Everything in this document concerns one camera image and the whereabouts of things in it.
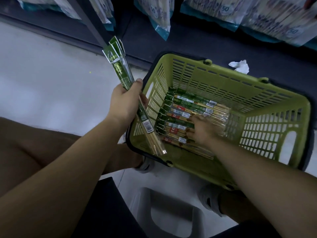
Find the shopping basket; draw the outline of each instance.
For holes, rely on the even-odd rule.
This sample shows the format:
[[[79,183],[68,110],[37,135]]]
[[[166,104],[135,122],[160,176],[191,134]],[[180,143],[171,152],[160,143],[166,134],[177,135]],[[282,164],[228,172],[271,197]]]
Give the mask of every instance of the shopping basket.
[[[301,170],[308,165],[314,144],[315,106],[307,95],[268,78],[255,78],[217,66],[205,58],[173,52],[161,53],[156,58],[143,87],[149,98],[147,112],[153,125],[168,88],[181,88],[232,108],[226,128],[228,139],[269,159],[279,160],[287,133],[295,131],[288,165]],[[126,140],[130,149],[146,157],[226,189],[238,189],[217,158],[206,159],[167,143],[166,155],[151,155],[137,119],[131,123]]]

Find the white shoe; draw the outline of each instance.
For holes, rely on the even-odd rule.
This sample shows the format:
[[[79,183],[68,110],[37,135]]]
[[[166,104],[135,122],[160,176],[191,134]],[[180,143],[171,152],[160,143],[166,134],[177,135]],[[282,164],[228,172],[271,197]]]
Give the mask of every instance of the white shoe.
[[[155,167],[155,161],[143,156],[143,164],[141,164],[139,168],[134,168],[134,169],[142,174],[146,174],[150,172],[154,167]]]
[[[218,203],[219,195],[225,191],[218,185],[208,184],[198,192],[198,198],[206,209],[212,210],[220,217],[225,217],[226,215],[220,212]]]

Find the dark shorts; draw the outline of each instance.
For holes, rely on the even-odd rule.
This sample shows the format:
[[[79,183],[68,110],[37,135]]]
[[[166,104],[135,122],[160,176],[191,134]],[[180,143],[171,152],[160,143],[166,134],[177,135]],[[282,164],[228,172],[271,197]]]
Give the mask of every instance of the dark shorts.
[[[98,181],[72,238],[138,237],[146,234],[131,214],[112,177]],[[244,222],[213,238],[280,237],[271,225]]]

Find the black shelf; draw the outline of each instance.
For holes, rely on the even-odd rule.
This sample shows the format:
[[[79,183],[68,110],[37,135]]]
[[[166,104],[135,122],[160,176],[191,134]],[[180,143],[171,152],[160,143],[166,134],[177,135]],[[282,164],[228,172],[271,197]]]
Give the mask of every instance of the black shelf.
[[[240,30],[233,33],[215,23],[179,13],[180,3],[181,0],[176,3],[171,33],[164,41],[148,17],[133,6],[133,0],[113,0],[117,22],[115,33],[125,46],[128,62],[149,69],[162,51],[205,57],[223,67],[229,67],[231,61],[246,59],[249,75],[268,77],[317,100],[315,51],[284,43],[261,42]],[[88,28],[63,13],[27,12],[15,0],[0,0],[0,20],[101,54],[101,47]]]

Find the floor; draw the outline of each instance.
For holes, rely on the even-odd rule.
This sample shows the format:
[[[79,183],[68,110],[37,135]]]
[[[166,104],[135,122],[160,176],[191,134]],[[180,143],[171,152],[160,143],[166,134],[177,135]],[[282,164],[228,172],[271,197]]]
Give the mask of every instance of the floor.
[[[119,84],[105,57],[1,22],[0,30],[0,116],[77,135],[105,118],[111,91]],[[132,72],[135,78],[146,75],[138,68]],[[315,176],[316,152],[307,168]],[[148,187],[200,208],[205,215],[205,237],[236,224],[202,207],[196,193],[206,182],[186,172],[157,163],[148,174],[127,169],[101,178],[109,176],[128,205],[139,188]],[[168,230],[164,222],[161,225]],[[180,234],[176,228],[168,231]]]

